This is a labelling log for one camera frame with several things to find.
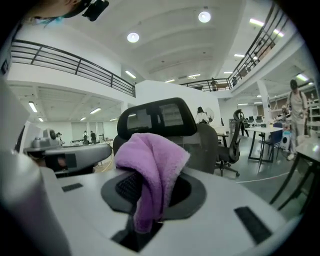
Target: round ceiling light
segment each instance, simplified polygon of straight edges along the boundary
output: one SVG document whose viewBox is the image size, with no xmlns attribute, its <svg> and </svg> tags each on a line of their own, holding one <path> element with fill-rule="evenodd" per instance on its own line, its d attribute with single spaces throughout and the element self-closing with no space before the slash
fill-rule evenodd
<svg viewBox="0 0 320 256">
<path fill-rule="evenodd" d="M 211 20 L 211 15 L 209 12 L 203 11 L 203 12 L 200 12 L 198 18 L 199 18 L 199 21 L 201 21 L 202 23 L 207 23 L 208 21 Z"/>
<path fill-rule="evenodd" d="M 139 40 L 139 35 L 137 33 L 130 33 L 127 39 L 130 43 L 136 43 Z"/>
</svg>

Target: white pants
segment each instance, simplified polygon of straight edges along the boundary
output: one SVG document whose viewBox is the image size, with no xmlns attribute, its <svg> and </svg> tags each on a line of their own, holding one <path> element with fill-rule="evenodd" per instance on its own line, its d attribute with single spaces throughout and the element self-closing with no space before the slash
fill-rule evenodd
<svg viewBox="0 0 320 256">
<path fill-rule="evenodd" d="M 294 120 L 291 121 L 291 153 L 296 153 L 296 147 L 298 145 L 298 136 L 305 135 L 305 125 L 304 123 L 295 122 Z"/>
</svg>

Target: purple cloth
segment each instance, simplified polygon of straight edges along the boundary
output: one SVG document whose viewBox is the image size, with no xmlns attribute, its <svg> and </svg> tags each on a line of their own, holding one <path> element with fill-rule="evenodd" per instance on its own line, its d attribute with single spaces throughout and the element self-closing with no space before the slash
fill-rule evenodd
<svg viewBox="0 0 320 256">
<path fill-rule="evenodd" d="M 189 157 L 179 145 L 152 133 L 135 133 L 119 148 L 115 165 L 133 168 L 143 176 L 141 197 L 133 216 L 136 232 L 150 232 L 153 220 L 162 218 Z"/>
</svg>

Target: white round fan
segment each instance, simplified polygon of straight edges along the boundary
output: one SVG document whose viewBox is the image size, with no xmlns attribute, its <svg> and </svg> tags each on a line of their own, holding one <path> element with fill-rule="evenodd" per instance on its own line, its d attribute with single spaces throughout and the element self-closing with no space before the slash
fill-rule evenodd
<svg viewBox="0 0 320 256">
<path fill-rule="evenodd" d="M 209 122 L 213 122 L 215 119 L 215 113 L 210 107 L 207 107 L 204 112 L 206 113 L 206 116 L 209 118 Z"/>
</svg>

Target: white line on floor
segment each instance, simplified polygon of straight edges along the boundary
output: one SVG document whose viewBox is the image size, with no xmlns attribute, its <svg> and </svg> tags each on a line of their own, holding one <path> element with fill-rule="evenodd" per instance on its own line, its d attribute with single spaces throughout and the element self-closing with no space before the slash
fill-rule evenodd
<svg viewBox="0 0 320 256">
<path fill-rule="evenodd" d="M 283 175 L 286 175 L 288 174 L 288 172 L 285 172 L 285 173 L 282 173 L 280 175 L 277 175 L 277 176 L 273 176 L 273 177 L 269 177 L 269 178 L 262 178 L 262 179 L 253 179 L 253 180 L 248 180 L 248 181 L 237 181 L 236 183 L 248 183 L 248 182 L 259 182 L 259 181 L 265 181 L 265 180 L 270 180 L 270 179 L 273 179 L 273 178 L 277 178 L 277 177 L 280 177 L 280 176 L 283 176 Z"/>
</svg>

